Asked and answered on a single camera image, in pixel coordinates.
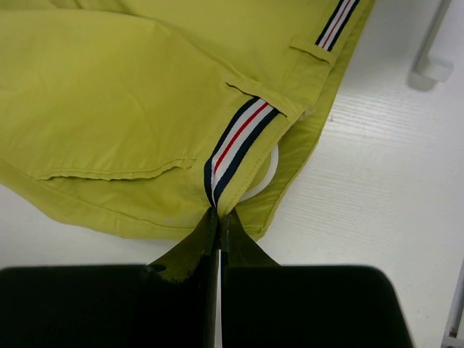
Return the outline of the yellow-green trousers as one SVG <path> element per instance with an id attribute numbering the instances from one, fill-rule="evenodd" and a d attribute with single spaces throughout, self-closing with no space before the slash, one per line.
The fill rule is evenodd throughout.
<path id="1" fill-rule="evenodd" d="M 372 1 L 3 1 L 1 183 L 50 218 L 262 237 L 312 154 Z"/>

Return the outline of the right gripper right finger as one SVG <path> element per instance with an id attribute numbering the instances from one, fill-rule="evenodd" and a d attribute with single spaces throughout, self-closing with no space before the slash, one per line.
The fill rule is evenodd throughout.
<path id="1" fill-rule="evenodd" d="M 220 224 L 221 329 L 223 347 L 247 347 L 254 337 L 249 328 L 262 315 L 256 298 L 267 269 L 280 265 L 245 231 L 237 211 Z"/>

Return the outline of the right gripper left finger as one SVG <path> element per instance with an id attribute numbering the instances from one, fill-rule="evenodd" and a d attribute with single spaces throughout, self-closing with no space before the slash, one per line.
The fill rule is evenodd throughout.
<path id="1" fill-rule="evenodd" d="M 214 347 L 218 216 L 209 208 L 195 229 L 147 266 L 152 327 L 171 347 Z"/>

